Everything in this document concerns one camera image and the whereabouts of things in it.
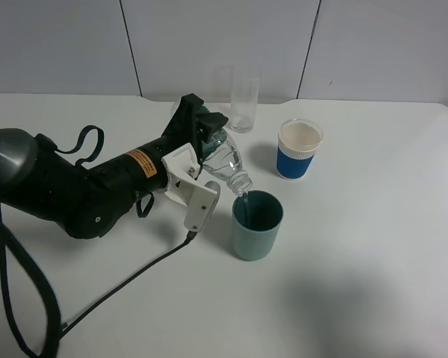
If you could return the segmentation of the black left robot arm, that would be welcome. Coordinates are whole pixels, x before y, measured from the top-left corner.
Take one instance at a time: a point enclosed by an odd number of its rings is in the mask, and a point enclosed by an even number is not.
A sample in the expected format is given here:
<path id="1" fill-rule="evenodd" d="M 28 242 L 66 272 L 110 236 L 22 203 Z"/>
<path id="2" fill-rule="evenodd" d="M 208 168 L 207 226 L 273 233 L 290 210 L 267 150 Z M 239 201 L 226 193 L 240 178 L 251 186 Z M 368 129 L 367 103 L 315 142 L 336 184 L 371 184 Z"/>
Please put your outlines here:
<path id="1" fill-rule="evenodd" d="M 140 218 L 148 216 L 154 194 L 169 184 L 163 158 L 183 145 L 204 162 L 204 146 L 223 129 L 228 119 L 211 113 L 201 98 L 189 94 L 161 136 L 91 169 L 105 142 L 97 131 L 97 143 L 89 157 L 75 163 L 47 136 L 30 135 L 18 128 L 0 129 L 1 202 L 52 221 L 71 237 L 93 239 L 104 236 L 132 207 Z"/>

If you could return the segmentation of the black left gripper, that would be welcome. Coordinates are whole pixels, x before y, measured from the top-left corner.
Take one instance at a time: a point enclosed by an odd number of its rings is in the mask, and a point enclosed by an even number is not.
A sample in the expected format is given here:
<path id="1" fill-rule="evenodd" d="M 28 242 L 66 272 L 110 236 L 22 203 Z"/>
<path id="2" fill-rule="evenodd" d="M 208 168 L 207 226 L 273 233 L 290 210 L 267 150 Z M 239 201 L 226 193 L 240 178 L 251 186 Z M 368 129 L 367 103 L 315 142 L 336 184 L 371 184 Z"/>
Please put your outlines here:
<path id="1" fill-rule="evenodd" d="M 225 127 L 228 118 L 220 112 L 198 113 L 204 101 L 191 93 L 181 97 L 161 137 L 93 167 L 98 189 L 93 201 L 115 207 L 130 207 L 168 183 L 162 157 L 185 144 L 193 147 L 198 164 L 203 163 L 202 142 Z"/>

